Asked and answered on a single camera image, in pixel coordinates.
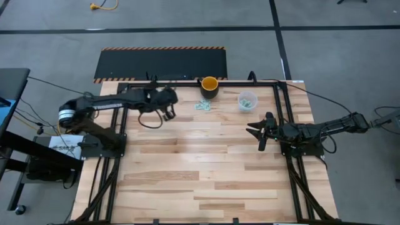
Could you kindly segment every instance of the wooden table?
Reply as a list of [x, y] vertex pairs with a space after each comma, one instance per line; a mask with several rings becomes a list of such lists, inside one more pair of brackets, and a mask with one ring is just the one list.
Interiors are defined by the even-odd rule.
[[[304, 83], [293, 84], [305, 88]], [[104, 82], [101, 95], [115, 94], [117, 86], [118, 82]], [[254, 112], [239, 112], [237, 98], [242, 91], [257, 94]], [[231, 223], [232, 218], [241, 223], [296, 221], [279, 143], [269, 140], [266, 150], [260, 152], [257, 140], [245, 130], [247, 123], [260, 121], [267, 111], [277, 117], [273, 89], [221, 87], [210, 111], [194, 109], [201, 99], [197, 87], [177, 87], [176, 92], [177, 116], [159, 129], [140, 126], [138, 112], [128, 113], [129, 141], [119, 168], [112, 223], [151, 223], [153, 219], [162, 223]], [[289, 87], [289, 95], [296, 122], [312, 123], [307, 94]], [[95, 121], [109, 127], [111, 115], [111, 110], [101, 111]], [[156, 113], [141, 119], [149, 126], [159, 124]], [[313, 156], [303, 158], [310, 191], [337, 217], [325, 165]], [[97, 159], [84, 163], [72, 219], [88, 205], [96, 163]], [[307, 218], [300, 190], [299, 195]], [[106, 193], [101, 218], [107, 197]]]

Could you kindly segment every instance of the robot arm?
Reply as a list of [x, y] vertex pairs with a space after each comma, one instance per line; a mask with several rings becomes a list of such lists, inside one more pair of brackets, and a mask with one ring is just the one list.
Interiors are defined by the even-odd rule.
[[125, 138], [121, 134], [116, 134], [115, 130], [110, 127], [103, 128], [94, 123], [91, 119], [94, 111], [129, 108], [139, 110], [142, 114], [160, 110], [164, 120], [168, 121], [175, 117], [173, 104], [177, 102], [178, 97], [175, 91], [169, 87], [165, 87], [162, 91], [157, 91], [155, 87], [128, 89], [124, 93], [109, 96], [85, 94], [63, 104], [59, 108], [58, 121], [62, 128], [76, 132], [84, 131], [89, 134], [81, 143], [82, 148], [86, 146], [86, 149], [118, 151], [123, 147], [122, 139]]
[[274, 139], [290, 144], [294, 149], [293, 156], [304, 153], [315, 156], [323, 155], [321, 142], [326, 139], [326, 136], [341, 132], [365, 133], [369, 129], [369, 124], [364, 116], [356, 112], [341, 119], [319, 124], [289, 122], [283, 125], [277, 125], [273, 114], [267, 112], [266, 119], [247, 125], [254, 128], [246, 130], [259, 141], [259, 151], [265, 150], [267, 139]]

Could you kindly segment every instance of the wood plank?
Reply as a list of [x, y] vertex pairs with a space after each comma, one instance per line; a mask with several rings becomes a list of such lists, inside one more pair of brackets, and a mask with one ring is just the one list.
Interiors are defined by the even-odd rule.
[[276, 199], [276, 190], [195, 190], [195, 200], [213, 199]]
[[119, 167], [123, 174], [152, 171], [244, 171], [243, 162], [130, 162]]
[[157, 181], [123, 180], [118, 182], [119, 190], [213, 190], [214, 181]]
[[244, 210], [244, 200], [200, 200], [200, 210]]
[[199, 171], [155, 171], [126, 174], [124, 180], [150, 179], [157, 181], [198, 181]]
[[242, 181], [216, 181], [215, 190], [278, 190], [288, 189], [290, 184], [286, 181], [242, 182]]

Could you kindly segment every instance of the concrete floor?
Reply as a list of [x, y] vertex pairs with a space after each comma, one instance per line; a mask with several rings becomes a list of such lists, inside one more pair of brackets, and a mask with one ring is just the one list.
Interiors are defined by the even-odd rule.
[[[4, 29], [155, 28], [182, 26], [272, 26], [268, 1], [262, 0], [120, 0], [115, 11], [90, 11], [93, 0], [11, 0], [0, 17]], [[108, 0], [107, 5], [114, 4]], [[400, 24], [400, 2], [346, 0], [278, 0], [282, 26], [349, 26]], [[305, 80], [309, 91], [332, 98], [370, 120], [378, 106], [397, 106], [400, 89], [399, 30], [284, 31], [293, 79]], [[78, 91], [98, 94], [92, 84], [103, 47], [226, 46], [230, 79], [246, 79], [254, 70], [259, 79], [282, 79], [274, 31], [174, 32], [136, 34], [15, 34], [0, 35], [0, 68], [26, 67], [31, 76]], [[23, 99], [41, 117], [55, 124], [60, 101], [76, 94], [30, 80]], [[310, 96], [315, 121], [346, 114], [340, 107]], [[19, 108], [28, 110], [24, 104]], [[31, 139], [35, 131], [19, 121], [9, 130]], [[341, 219], [361, 223], [398, 224], [400, 139], [383, 130], [340, 134], [334, 155], [327, 155], [329, 178]], [[7, 212], [9, 194], [18, 173], [0, 182], [0, 224], [62, 223], [76, 185], [27, 185], [21, 203], [23, 216]]]

